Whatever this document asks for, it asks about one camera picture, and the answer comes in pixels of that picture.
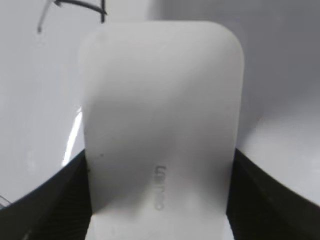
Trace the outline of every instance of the white plastic panel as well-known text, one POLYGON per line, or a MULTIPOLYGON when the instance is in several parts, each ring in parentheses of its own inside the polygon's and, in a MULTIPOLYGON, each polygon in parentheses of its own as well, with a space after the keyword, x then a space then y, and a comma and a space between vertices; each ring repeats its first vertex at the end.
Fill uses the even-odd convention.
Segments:
POLYGON ((243 53, 209 22, 114 23, 80 69, 97 240, 221 239, 243 53))

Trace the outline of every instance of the white curved surface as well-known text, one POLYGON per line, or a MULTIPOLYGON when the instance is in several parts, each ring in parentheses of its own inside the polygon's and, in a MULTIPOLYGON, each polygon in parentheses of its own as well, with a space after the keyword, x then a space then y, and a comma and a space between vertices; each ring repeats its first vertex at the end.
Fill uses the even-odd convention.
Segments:
POLYGON ((77 56, 98 16, 52 7, 38 35, 43 5, 0 2, 0 196, 10 202, 44 183, 84 148, 77 56))

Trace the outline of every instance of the white surface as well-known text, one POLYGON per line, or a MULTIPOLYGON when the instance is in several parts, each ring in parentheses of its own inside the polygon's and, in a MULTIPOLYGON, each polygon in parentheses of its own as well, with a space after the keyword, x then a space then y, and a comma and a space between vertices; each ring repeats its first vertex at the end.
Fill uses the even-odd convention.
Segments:
POLYGON ((221 239, 243 61, 234 35, 209 22, 109 24, 86 40, 82 108, 98 240, 221 239))

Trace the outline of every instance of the white rounded rectangle object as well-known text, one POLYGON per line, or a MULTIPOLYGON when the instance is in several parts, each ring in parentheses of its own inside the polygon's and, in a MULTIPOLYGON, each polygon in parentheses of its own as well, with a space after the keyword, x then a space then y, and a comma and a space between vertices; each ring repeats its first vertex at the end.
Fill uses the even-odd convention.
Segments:
POLYGON ((244 57, 210 22, 106 24, 80 51, 97 240, 222 236, 244 57))

